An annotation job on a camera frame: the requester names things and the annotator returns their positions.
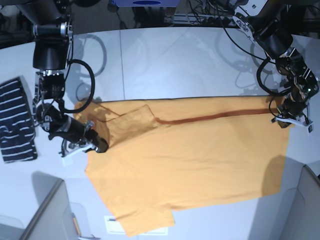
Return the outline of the grey bin right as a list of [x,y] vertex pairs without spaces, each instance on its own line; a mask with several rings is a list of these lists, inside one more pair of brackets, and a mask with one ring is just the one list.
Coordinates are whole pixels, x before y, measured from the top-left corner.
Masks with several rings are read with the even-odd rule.
[[308,165],[297,187],[258,200],[249,240],[318,240],[320,177]]

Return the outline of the grey bin left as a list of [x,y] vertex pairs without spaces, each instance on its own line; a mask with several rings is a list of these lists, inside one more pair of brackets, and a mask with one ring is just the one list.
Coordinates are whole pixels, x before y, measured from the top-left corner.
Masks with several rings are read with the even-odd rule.
[[70,202],[65,181],[58,178],[26,227],[1,216],[2,240],[98,240],[91,233],[88,216],[80,203]]

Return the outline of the white paper label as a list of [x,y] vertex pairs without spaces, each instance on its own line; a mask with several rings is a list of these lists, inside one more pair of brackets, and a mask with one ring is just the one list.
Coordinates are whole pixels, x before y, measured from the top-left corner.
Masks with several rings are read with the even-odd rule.
[[[108,234],[125,235],[122,225],[113,216],[104,216],[105,227]],[[141,236],[167,236],[168,227],[161,227],[148,232],[141,233]]]

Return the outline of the navy white striped garment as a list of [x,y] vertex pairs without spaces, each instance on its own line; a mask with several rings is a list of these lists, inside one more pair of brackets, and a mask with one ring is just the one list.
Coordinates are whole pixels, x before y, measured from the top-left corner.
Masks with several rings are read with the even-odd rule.
[[27,95],[19,77],[0,85],[0,152],[5,163],[38,157],[36,131]]

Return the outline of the aluminium frame rail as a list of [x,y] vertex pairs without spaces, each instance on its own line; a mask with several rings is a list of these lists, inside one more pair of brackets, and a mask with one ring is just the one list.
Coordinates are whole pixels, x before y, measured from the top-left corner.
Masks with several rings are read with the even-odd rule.
[[164,23],[173,26],[222,27],[217,15],[207,14],[194,15],[177,13],[173,16],[165,16]]

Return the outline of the yellow-orange T-shirt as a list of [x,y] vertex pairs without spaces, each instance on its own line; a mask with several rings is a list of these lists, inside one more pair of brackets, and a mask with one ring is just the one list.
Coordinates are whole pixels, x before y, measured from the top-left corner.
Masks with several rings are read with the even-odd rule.
[[85,174],[128,237],[174,226],[173,211],[281,189],[290,130],[265,96],[91,103],[74,117],[109,145]]

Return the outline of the grey bin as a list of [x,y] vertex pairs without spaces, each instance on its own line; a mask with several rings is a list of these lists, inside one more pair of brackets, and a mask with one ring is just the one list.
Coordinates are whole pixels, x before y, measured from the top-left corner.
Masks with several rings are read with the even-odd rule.
[[249,240],[318,240],[320,177],[308,165],[297,187],[258,200]]
[[2,240],[98,240],[91,233],[88,216],[80,203],[70,202],[65,181],[58,178],[26,227],[1,216]]

